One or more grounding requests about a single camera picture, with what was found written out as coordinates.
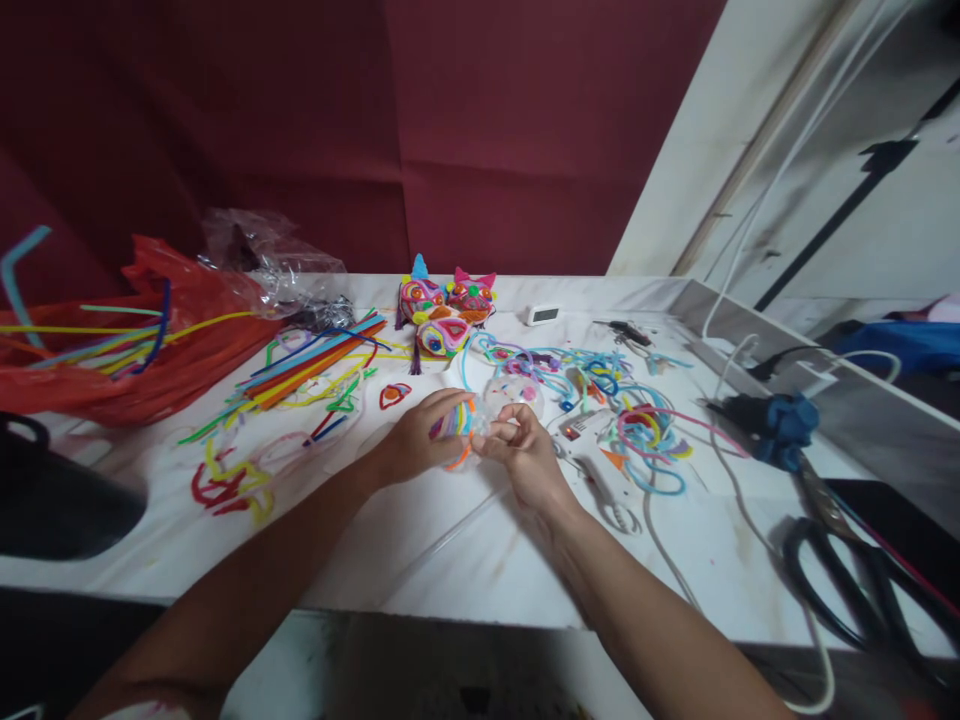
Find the marble table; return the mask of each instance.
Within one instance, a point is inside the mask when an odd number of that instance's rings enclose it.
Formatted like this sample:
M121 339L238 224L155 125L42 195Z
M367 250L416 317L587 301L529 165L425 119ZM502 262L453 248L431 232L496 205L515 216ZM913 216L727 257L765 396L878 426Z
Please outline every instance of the marble table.
M644 284L630 279L632 285L627 285L627 279L608 282L594 278L590 279L594 283L591 286L581 278L554 279L557 282L553 283L547 282L549 279L521 280L498 279L501 298L507 292L537 300L581 293L580 311L566 310L557 322L531 328L519 319L521 303L503 303L488 327L498 339L526 347L612 351L619 347L614 344L613 334L593 320L632 319L652 334L660 352L693 365L653 377L639 358L631 356L637 367L635 378L666 394L677 410L710 420L698 400L712 396L717 377L688 349L692 333L669 314L670 302L678 292L670 283L649 280ZM382 312L392 317L388 298L391 288L395 292L395 278L378 281L376 276L359 276L356 282L367 287L366 291L358 290L364 294L357 297L372 298L373 304L379 302ZM595 309L588 309L591 297ZM409 344L412 330L408 327L398 332L391 325L380 336ZM438 387L463 386L464 367L474 389L482 389L492 375L489 366L468 356L465 365L459 358L450 367L447 363L425 363L425 374L413 377L405 360L380 355L374 363L377 373L358 392L358 397L362 395L361 410L338 429L333 442L317 451L295 455L302 433L313 429L326 414L325 402L277 408L250 417L234 438L226 438L237 448L231 457L239 461L261 450L265 443L288 437L285 445L281 442L275 447L282 446L279 455L294 453L296 462L275 478L271 520L370 447L381 428L395 421L419 397ZM251 537L258 529L251 513L214 517L194 502L190 482L203 461L204 445L179 446L177 440L205 424L223 406L234 384L263 367L264 362L261 352L191 407L149 428L122 433L87 426L84 432L114 443L113 451L98 469L118 482L144 488L149 497L146 515L115 547L89 560L47 563L0 558L0 583L171 602ZM340 367L354 362L342 361ZM382 411L377 398L388 382L405 382L413 390L402 403ZM547 393L546 398L545 423L559 414L556 397ZM812 641L801 608L748 527L731 478L706 442L706 433L682 421L677 427L695 448L681 467L687 492L679 497L651 498L649 517L644 517L638 494L631 501L631 509L640 519L642 531L635 535L612 532L640 562L680 592L654 542L652 521L662 546L686 577L706 616L731 639L809 647ZM793 480L758 461L728 457L743 487L744 502L760 530L776 540L787 519L804 512ZM817 438L810 457L824 476L871 477L826 438ZM603 509L590 484L571 466L562 467L580 502L603 519ZM328 566L301 599L300 607L585 628L583 617L506 483L498 467L484 462L463 472L434 470L383 491L357 516ZM833 597L832 605L840 607L815 561L810 556L806 560L814 584L825 597ZM920 649L932 656L952 656L949 644L932 622L908 598L903 601ZM846 649L829 633L823 635L828 646Z

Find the white wall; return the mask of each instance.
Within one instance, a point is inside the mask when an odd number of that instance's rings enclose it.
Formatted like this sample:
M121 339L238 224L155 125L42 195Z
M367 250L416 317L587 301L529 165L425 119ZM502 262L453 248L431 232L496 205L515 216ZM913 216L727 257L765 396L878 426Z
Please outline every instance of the white wall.
M608 271L669 275L840 0L727 0Z
M907 0L888 2L886 22ZM865 0L843 37L880 0ZM949 0L918 0L787 172L757 223L732 294L755 302L860 182L857 153L897 139L957 76L960 41L937 27ZM668 273L716 197L743 143L787 82L816 25L837 3L730 0L641 195L612 274ZM757 43L749 42L759 38ZM759 88L750 79L760 73ZM817 89L811 93L818 95ZM811 103L806 104L809 110ZM730 133L732 124L743 132ZM718 286L720 258L799 126L790 123L727 208L689 273ZM960 154L928 139L786 288L770 313L803 332L829 315L860 319L960 290ZM850 303L849 299L869 301Z

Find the human hand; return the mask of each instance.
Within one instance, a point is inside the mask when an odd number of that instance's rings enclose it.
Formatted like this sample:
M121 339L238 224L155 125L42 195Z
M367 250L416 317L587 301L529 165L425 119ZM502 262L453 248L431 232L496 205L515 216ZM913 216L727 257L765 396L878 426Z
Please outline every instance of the human hand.
M487 437L474 436L473 449L481 457L503 463L520 506L542 519L580 509L560 472L553 440L529 405L504 407Z
M463 454L466 437L430 439L430 428L457 405L473 397L473 393L446 388L430 393L416 407L404 413L387 436L370 451L378 463L373 473L379 487L412 480L437 465L451 463Z

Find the black scissors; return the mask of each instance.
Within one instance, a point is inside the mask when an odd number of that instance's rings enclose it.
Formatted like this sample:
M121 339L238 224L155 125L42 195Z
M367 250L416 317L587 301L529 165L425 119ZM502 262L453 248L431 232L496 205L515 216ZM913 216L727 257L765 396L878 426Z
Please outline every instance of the black scissors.
M820 621L858 650L905 662L918 675L948 689L946 681L917 649L903 617L894 583L902 588L960 648L960 618L940 598L926 590L881 548L862 540L847 523L826 483L810 461L800 456L800 484L813 518L798 518L783 542L787 575ZM864 585L854 578L830 543L842 540L864 571ZM809 542L850 611L857 629L843 622L813 589L800 564L800 548Z

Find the red plastic bag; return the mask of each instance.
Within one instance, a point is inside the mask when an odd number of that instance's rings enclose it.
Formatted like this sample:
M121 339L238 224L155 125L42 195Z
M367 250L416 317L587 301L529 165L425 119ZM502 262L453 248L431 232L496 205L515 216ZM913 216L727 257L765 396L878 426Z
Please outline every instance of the red plastic bag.
M163 280L167 278L171 286L168 334L249 309L216 271L189 260L162 240L140 235L134 235L133 240L135 262L123 268L123 274L138 294L98 300L96 304L160 310ZM81 304L89 302L31 308L30 317L35 325L66 327L135 327L146 317L80 309ZM0 324L20 323L8 311L0 312ZM107 427L149 425L199 398L263 347L278 327L275 321L253 317L224 320L165 346L141 375L116 381L98 370L76 365L29 369L25 365L41 358L0 346L0 410L22 415L52 410ZM14 337L24 339L22 335ZM53 352L79 343L77 335L44 335L44 344Z

